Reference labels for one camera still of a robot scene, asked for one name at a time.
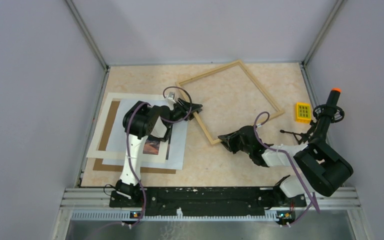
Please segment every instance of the black handle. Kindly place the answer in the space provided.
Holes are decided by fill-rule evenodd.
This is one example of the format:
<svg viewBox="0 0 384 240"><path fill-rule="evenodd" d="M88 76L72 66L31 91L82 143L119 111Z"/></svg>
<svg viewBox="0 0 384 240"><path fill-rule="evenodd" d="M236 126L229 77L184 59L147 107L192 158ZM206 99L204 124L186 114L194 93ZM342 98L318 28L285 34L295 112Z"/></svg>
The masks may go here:
<svg viewBox="0 0 384 240"><path fill-rule="evenodd" d="M326 140L326 135L328 133L329 126L331 125L332 118L335 117L337 112L337 103L339 96L341 95L341 90L334 88L330 91L329 97L326 101L326 106L323 108L323 111L319 114L319 119L317 121L317 126L314 130L312 138L320 138Z"/></svg>

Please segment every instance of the yellow object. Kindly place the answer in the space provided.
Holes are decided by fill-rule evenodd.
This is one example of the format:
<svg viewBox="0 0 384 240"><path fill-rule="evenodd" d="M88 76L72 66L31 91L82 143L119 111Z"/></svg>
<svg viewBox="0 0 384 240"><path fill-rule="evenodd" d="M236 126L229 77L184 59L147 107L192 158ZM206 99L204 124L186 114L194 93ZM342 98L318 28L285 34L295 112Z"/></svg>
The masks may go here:
<svg viewBox="0 0 384 240"><path fill-rule="evenodd" d="M308 103L297 102L295 107L295 122L309 124L311 122L311 106Z"/></svg>

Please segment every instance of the white wall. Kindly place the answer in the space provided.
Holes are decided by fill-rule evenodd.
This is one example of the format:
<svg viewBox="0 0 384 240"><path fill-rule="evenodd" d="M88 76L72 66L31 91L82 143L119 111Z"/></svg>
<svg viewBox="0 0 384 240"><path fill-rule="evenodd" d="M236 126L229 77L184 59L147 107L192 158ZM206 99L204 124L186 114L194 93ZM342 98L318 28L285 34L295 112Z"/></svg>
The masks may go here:
<svg viewBox="0 0 384 240"><path fill-rule="evenodd" d="M384 1L348 1L309 65L320 102L341 88L345 119L331 126L337 151L354 168L376 239L384 239Z"/></svg>
<svg viewBox="0 0 384 240"><path fill-rule="evenodd" d="M109 65L294 61L336 0L74 0Z"/></svg>
<svg viewBox="0 0 384 240"><path fill-rule="evenodd" d="M49 239L103 77L62 0L0 0L0 240Z"/></svg>

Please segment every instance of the picture frame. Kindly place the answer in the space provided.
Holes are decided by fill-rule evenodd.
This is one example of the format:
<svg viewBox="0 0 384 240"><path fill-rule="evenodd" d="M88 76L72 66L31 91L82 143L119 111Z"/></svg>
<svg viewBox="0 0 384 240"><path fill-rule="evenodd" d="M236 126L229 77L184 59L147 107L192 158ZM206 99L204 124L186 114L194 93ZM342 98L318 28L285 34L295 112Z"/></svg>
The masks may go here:
<svg viewBox="0 0 384 240"><path fill-rule="evenodd" d="M106 95L105 101L103 103L101 113L96 122L95 131L93 133L92 140L90 141L89 149L87 150L86 157L93 159L124 159L125 152L117 151L106 151L99 150L100 142L104 133L104 128L107 122L107 118L110 113L110 107L112 102L119 102L123 99L148 99L148 100L158 100L164 101L162 95L156 94L136 94L136 93L118 93L118 92L109 92Z"/></svg>
<svg viewBox="0 0 384 240"><path fill-rule="evenodd" d="M277 118L280 115L285 113L284 109L280 106L280 104L273 98L273 96L269 93L269 91L267 91L267 89L258 81L257 77L248 69L248 67L240 59L233 61L231 63L225 64L225 65L216 67L214 69L208 70L206 72L200 73L200 74L195 75L193 77L190 77L186 80L177 81L175 84L177 87L184 89L185 85L187 85L191 82L203 79L205 77L211 76L211 75L216 74L216 73L220 73L222 71L233 68L235 66L239 66L244 71L246 76L251 80L252 83L254 83L254 85L257 87L257 89L264 95L264 97L267 99L267 101L270 103L270 105L276 111L275 113L270 114L269 120L275 119L275 118ZM180 91L180 93L182 94L182 96L185 100L189 99L188 96L186 95L186 93L184 93L183 91ZM215 145L215 144L222 142L218 138L213 139L210 132L208 131L207 126L204 124L202 118L200 117L200 115L198 113L194 112L193 116L196 119L196 121L198 122L198 124L201 127L202 131L204 132L205 136L208 138L208 141L210 142L211 145Z"/></svg>

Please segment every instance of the enclosure panel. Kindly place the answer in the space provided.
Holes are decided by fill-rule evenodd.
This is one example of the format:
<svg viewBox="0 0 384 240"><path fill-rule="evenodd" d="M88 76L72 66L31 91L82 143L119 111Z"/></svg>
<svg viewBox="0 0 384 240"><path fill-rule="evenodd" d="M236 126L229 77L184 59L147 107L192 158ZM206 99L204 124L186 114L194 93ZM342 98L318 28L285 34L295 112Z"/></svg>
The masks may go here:
<svg viewBox="0 0 384 240"><path fill-rule="evenodd" d="M320 103L341 88L332 144L354 168L349 182L376 239L384 239L384 1L348 1L309 65Z"/></svg>
<svg viewBox="0 0 384 240"><path fill-rule="evenodd" d="M335 0L74 0L109 65L302 61Z"/></svg>
<svg viewBox="0 0 384 240"><path fill-rule="evenodd" d="M347 212L309 211L291 228L273 221L144 221L129 230L118 222L98 230L108 221L71 221L66 240L71 239L199 239L199 240L353 240Z"/></svg>
<svg viewBox="0 0 384 240"><path fill-rule="evenodd" d="M0 240L51 238L103 74L64 1L0 0Z"/></svg>

